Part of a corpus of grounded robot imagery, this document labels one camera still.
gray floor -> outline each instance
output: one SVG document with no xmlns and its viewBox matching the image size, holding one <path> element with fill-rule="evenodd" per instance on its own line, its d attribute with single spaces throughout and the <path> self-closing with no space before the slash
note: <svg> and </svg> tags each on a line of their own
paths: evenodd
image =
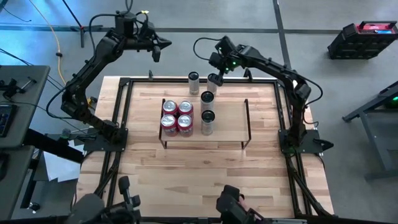
<svg viewBox="0 0 398 224">
<path fill-rule="evenodd" d="M 122 0 L 92 1 L 69 0 L 83 24 L 98 13 L 113 13 L 124 9 Z M 74 26 L 73 18 L 65 6 L 57 1 L 37 1 L 39 9 L 55 25 Z M 398 1 L 395 0 L 280 0 L 280 11 L 285 29 L 341 29 L 352 22 L 363 20 L 396 20 Z M 31 24 L 45 25 L 45 22 L 25 0 L 9 0 L 6 8 Z M 276 29 L 272 0 L 135 0 L 133 11 L 149 10 L 150 20 L 161 28 L 254 28 Z M 0 26 L 21 24 L 7 12 L 0 13 Z M 95 24 L 106 27 L 113 25 L 110 18 L 98 19 Z M 56 44 L 51 32 L 0 30 L 0 47 L 23 59 L 42 65 L 50 65 L 50 75 L 60 81 L 57 74 Z M 77 72 L 84 59 L 92 56 L 88 36 L 86 48 L 80 48 L 78 34 L 57 32 L 62 53 L 62 72 L 66 79 Z M 99 41 L 104 33 L 94 33 Z M 207 33 L 161 33 L 173 41 L 173 45 L 162 51 L 159 63 L 154 63 L 150 54 L 125 52 L 117 61 L 108 65 L 87 91 L 88 96 L 98 96 L 102 77 L 105 75 L 147 75 L 151 69 L 155 75 L 186 75 L 195 70 L 206 75 L 214 70 L 204 61 L 196 58 L 192 44 L 198 37 L 221 37 L 229 35 L 235 44 L 249 44 L 258 48 L 265 57 L 272 57 L 283 63 L 278 34 L 207 34 Z M 384 222 L 398 221 L 398 179 L 366 182 L 363 175 L 380 169 L 375 152 L 370 148 L 360 120 L 347 124 L 343 115 L 370 100 L 381 89 L 397 81 L 398 43 L 393 43 L 377 58 L 368 61 L 330 60 L 326 47 L 335 35 L 287 34 L 287 50 L 292 68 L 303 76 L 319 83 L 325 95 L 321 101 L 311 106 L 315 120 L 320 121 L 321 137 L 335 143 L 335 147 L 325 153 L 326 176 L 335 213 L 346 218 L 360 218 Z M 198 53 L 207 57 L 213 50 L 214 42 L 203 41 Z M 21 64 L 0 55 L 1 64 Z M 267 76 L 253 71 L 255 76 Z M 231 75 L 239 76 L 241 72 Z M 56 92 L 47 85 L 39 105 L 45 106 Z M 318 90 L 313 88 L 312 98 Z M 60 98 L 51 107 L 53 113 L 62 114 Z M 84 125 L 74 122 L 79 128 Z M 31 124 L 42 133 L 59 133 L 68 125 L 49 118 L 45 112 L 37 110 Z M 59 192 L 48 193 L 54 183 L 38 187 L 35 199 L 42 209 L 32 215 L 27 211 L 16 210 L 14 217 L 61 215 L 68 212 L 73 194 L 73 183 L 66 183 L 68 193 L 58 198 Z"/>
</svg>

wooden table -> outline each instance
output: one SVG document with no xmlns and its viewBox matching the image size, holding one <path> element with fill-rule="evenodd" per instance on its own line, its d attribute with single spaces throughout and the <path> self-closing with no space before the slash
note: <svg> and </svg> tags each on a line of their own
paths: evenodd
<svg viewBox="0 0 398 224">
<path fill-rule="evenodd" d="M 101 119 L 112 117 L 118 83 L 119 77 L 104 77 L 95 113 Z M 126 90 L 123 95 L 119 122 Z M 177 101 L 199 98 L 188 94 L 186 83 L 135 83 L 132 89 L 127 121 L 129 137 L 119 177 L 129 176 L 131 195 L 141 197 L 142 216 L 219 217 L 216 199 L 225 184 L 239 187 L 247 204 L 264 217 L 294 216 L 285 158 L 277 138 L 279 117 L 272 85 L 227 84 L 217 90 L 217 101 L 249 100 L 252 140 L 244 151 L 240 142 L 173 142 L 174 145 L 170 142 L 168 149 L 163 149 L 158 140 L 160 106 L 163 98 L 170 97 Z M 310 110 L 305 115 L 307 121 L 312 120 Z M 78 198 L 94 192 L 103 157 L 103 152 L 94 152 L 82 165 Z M 333 213 L 320 159 L 303 154 L 302 160 L 308 188 Z M 302 193 L 298 190 L 297 194 L 304 211 Z M 122 200 L 116 190 L 114 203 Z"/>
</svg>

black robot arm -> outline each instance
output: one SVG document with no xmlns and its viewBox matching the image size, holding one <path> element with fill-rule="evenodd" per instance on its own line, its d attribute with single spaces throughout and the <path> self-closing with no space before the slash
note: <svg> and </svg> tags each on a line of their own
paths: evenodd
<svg viewBox="0 0 398 224">
<path fill-rule="evenodd" d="M 227 36 L 224 36 L 217 43 L 216 49 L 218 53 L 212 53 L 209 63 L 220 71 L 219 75 L 213 76 L 211 80 L 218 86 L 223 84 L 223 75 L 233 71 L 238 66 L 257 68 L 282 81 L 289 103 L 293 108 L 292 125 L 286 140 L 291 146 L 301 145 L 303 137 L 307 133 L 303 123 L 305 104 L 311 93 L 311 88 L 307 85 L 305 79 L 285 65 L 275 63 L 271 58 L 264 58 L 254 47 L 248 45 L 235 46 Z"/>
<path fill-rule="evenodd" d="M 73 75 L 62 95 L 61 109 L 73 119 L 87 123 L 99 131 L 111 144 L 120 141 L 121 130 L 111 121 L 103 121 L 93 115 L 88 108 L 86 89 L 107 64 L 122 56 L 124 50 L 146 50 L 152 52 L 154 62 L 160 59 L 160 50 L 169 46 L 171 41 L 159 37 L 151 22 L 146 20 L 142 27 L 134 32 L 136 15 L 119 14 L 115 17 L 115 29 L 109 30 L 98 43 L 94 56 L 86 65 Z"/>
</svg>

red soda can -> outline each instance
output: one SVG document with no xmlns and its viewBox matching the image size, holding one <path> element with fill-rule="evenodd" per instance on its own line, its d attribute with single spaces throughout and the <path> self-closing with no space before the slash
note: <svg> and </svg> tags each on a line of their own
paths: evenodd
<svg viewBox="0 0 398 224">
<path fill-rule="evenodd" d="M 182 101 L 178 106 L 180 115 L 188 115 L 193 118 L 193 105 L 189 101 Z"/>
<path fill-rule="evenodd" d="M 160 125 L 162 125 L 162 129 L 166 135 L 176 136 L 178 134 L 177 121 L 171 114 L 164 115 L 160 120 Z"/>
<path fill-rule="evenodd" d="M 182 115 L 178 118 L 178 130 L 183 137 L 189 137 L 193 134 L 193 120 L 188 115 Z"/>
<path fill-rule="evenodd" d="M 178 117 L 178 106 L 177 104 L 172 101 L 172 100 L 166 100 L 163 104 L 163 114 L 171 114 L 175 116 L 176 118 Z"/>
</svg>

soda can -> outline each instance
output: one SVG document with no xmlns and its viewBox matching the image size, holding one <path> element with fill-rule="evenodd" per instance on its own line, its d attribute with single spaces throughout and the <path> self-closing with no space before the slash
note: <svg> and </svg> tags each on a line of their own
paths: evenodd
<svg viewBox="0 0 398 224">
<path fill-rule="evenodd" d="M 214 94 L 210 91 L 204 91 L 200 95 L 200 112 L 213 110 Z"/>
<path fill-rule="evenodd" d="M 191 95 L 197 95 L 199 93 L 199 74 L 197 72 L 189 73 L 188 82 L 189 82 L 189 93 Z"/>
<path fill-rule="evenodd" d="M 172 100 L 166 100 L 163 104 L 163 114 L 171 114 L 175 117 L 178 116 L 178 106 L 177 104 L 172 101 Z"/>
<path fill-rule="evenodd" d="M 207 91 L 210 91 L 215 95 L 217 92 L 217 85 L 210 81 L 210 77 L 212 77 L 213 75 L 216 75 L 216 74 L 212 73 L 207 76 Z"/>
<path fill-rule="evenodd" d="M 181 115 L 188 115 L 193 118 L 193 105 L 189 101 L 182 101 L 178 106 L 178 112 Z"/>
<path fill-rule="evenodd" d="M 166 135 L 176 136 L 178 134 L 177 122 L 171 114 L 164 115 L 160 120 L 160 125 L 162 125 L 162 129 Z"/>
<path fill-rule="evenodd" d="M 214 112 L 206 110 L 201 114 L 201 133 L 211 135 L 213 133 L 213 123 L 216 118 Z"/>
<path fill-rule="evenodd" d="M 183 137 L 189 137 L 193 134 L 193 120 L 188 115 L 182 115 L 178 118 L 178 130 Z"/>
</svg>

